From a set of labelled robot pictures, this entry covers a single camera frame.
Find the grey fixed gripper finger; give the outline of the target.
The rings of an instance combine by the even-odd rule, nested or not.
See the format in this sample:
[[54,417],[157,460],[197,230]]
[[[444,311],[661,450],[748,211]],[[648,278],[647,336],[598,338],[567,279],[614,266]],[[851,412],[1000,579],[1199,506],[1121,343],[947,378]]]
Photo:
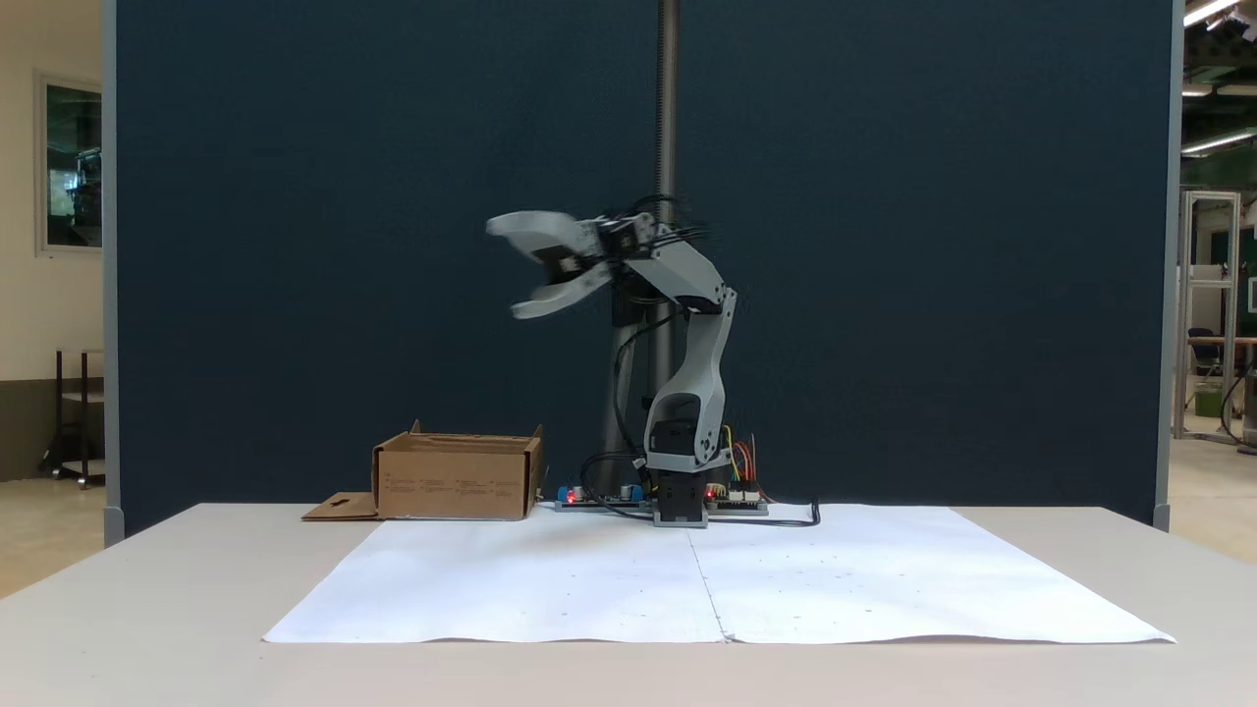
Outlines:
[[489,237],[507,239],[520,254],[541,260],[541,253],[553,247],[577,255],[591,254],[591,237],[582,221],[566,213],[525,210],[486,220]]

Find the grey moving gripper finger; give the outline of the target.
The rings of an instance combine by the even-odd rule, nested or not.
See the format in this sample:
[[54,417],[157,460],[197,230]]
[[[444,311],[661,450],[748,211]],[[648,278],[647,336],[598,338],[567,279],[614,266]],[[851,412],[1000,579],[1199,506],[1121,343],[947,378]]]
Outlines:
[[561,283],[561,286],[542,286],[530,292],[528,299],[517,301],[512,304],[512,316],[515,320],[535,320],[552,316],[561,309],[578,304],[579,301],[588,299],[602,287],[608,286],[613,279],[610,269],[605,264],[579,274],[577,278]]

